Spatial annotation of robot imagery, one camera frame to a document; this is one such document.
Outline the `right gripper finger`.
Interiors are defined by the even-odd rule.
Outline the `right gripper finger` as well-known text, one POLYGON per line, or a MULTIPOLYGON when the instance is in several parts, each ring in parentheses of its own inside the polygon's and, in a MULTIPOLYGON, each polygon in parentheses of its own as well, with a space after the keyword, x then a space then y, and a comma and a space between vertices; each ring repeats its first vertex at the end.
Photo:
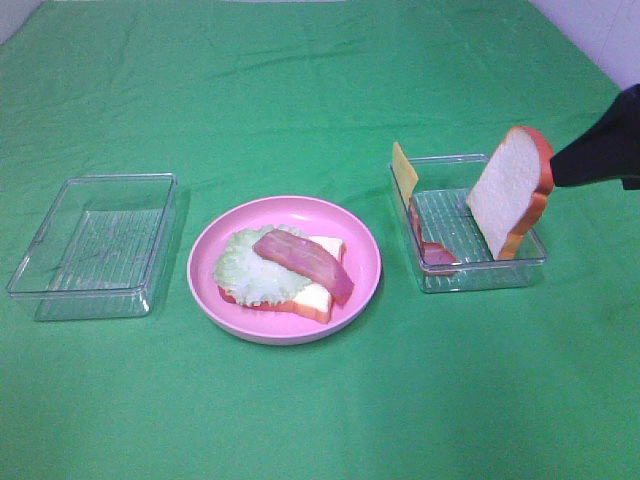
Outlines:
POLYGON ((554 183, 582 186, 618 179, 639 188, 639 86, 621 91, 584 134, 550 160, 554 183))

